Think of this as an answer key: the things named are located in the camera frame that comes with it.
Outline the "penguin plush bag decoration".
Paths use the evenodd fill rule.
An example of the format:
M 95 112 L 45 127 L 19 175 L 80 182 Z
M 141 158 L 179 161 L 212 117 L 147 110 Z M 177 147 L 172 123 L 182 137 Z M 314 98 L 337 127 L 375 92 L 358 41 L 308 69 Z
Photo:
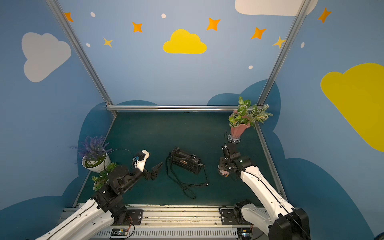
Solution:
M 230 175 L 230 173 L 226 170 L 220 170 L 219 169 L 219 173 L 221 174 L 221 176 L 223 177 L 228 177 Z

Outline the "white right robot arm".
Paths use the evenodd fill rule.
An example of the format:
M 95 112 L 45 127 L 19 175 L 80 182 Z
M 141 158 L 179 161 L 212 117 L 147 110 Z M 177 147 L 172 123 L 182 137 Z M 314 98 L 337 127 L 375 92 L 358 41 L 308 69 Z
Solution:
M 251 159 L 242 156 L 233 143 L 222 146 L 218 170 L 224 177 L 236 174 L 256 195 L 265 210 L 249 200 L 235 204 L 233 220 L 238 224 L 250 223 L 270 240 L 309 240 L 310 221 L 307 213 L 287 202 L 266 180 Z

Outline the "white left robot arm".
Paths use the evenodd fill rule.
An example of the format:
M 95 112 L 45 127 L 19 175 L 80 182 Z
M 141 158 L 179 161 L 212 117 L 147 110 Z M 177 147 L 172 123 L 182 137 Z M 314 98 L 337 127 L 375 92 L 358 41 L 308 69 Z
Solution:
M 117 166 L 108 174 L 109 181 L 75 213 L 39 240 L 88 240 L 97 232 L 113 224 L 122 224 L 128 219 L 128 209 L 123 203 L 123 194 L 140 179 L 156 179 L 163 162 L 152 168 L 129 169 Z

